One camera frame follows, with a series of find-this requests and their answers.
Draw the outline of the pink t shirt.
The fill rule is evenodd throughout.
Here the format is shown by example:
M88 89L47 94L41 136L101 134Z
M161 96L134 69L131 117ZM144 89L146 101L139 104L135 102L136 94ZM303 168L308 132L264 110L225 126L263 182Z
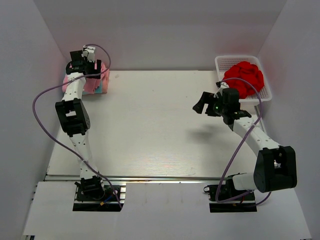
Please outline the pink t shirt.
M98 86L101 86L101 78L102 78L102 75L100 76L99 79L87 78L84 86L94 86L95 88L97 88Z

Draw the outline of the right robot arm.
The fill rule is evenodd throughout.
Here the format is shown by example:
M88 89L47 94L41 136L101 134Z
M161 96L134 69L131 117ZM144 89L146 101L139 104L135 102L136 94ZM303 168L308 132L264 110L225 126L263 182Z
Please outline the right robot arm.
M192 109L198 114L221 117L256 155L253 172L228 176L225 192L229 198L236 200L244 191L266 193L297 186L295 150L272 140L257 126L252 116L241 109L239 92L235 88L225 88L217 93L203 92Z

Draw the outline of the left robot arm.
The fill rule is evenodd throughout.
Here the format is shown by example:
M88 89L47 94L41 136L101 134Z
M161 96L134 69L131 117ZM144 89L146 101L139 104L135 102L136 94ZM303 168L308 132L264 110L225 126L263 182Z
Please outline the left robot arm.
M85 45L82 50L71 51L71 61L66 66L63 80L63 98L55 103L55 110L64 133L72 142L80 169L79 187L88 188L88 193L99 200L105 196L106 187L97 175L99 170L92 160L89 144L90 117L83 104L83 94L93 94L108 77L105 64L95 59L96 48Z

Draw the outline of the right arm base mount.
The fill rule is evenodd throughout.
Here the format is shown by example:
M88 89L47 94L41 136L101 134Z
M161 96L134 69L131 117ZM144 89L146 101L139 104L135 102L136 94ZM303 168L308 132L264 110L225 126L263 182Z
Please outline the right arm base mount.
M247 190L235 190L230 183L222 184L218 195L219 201L225 201L229 198L241 195L232 201L218 203L216 201L216 193L218 190L217 184L206 185L203 188L205 194L209 196L209 211L210 213L250 213L257 212L256 199L254 193Z

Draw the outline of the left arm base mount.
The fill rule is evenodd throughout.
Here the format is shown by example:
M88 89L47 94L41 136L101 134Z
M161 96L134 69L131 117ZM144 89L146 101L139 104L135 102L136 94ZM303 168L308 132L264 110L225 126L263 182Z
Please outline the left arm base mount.
M83 186L82 182L76 181L73 212L120 212L124 206L124 197L121 197L124 186L98 185L93 181Z

